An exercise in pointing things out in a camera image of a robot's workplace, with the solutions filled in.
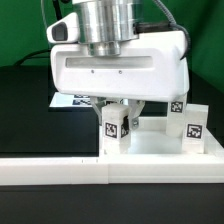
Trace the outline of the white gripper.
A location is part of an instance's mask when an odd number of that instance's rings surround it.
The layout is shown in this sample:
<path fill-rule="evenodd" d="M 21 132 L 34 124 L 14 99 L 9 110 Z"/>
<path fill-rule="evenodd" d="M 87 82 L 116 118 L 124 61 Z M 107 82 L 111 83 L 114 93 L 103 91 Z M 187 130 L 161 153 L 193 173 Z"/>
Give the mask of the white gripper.
<path fill-rule="evenodd" d="M 174 101 L 189 91 L 184 50 L 181 31 L 141 34 L 111 57 L 92 57 L 83 45 L 56 45 L 51 51 L 53 82 L 61 93 L 91 96 L 99 124 L 105 98 L 129 99 L 129 127 L 137 129 L 144 101 Z"/>

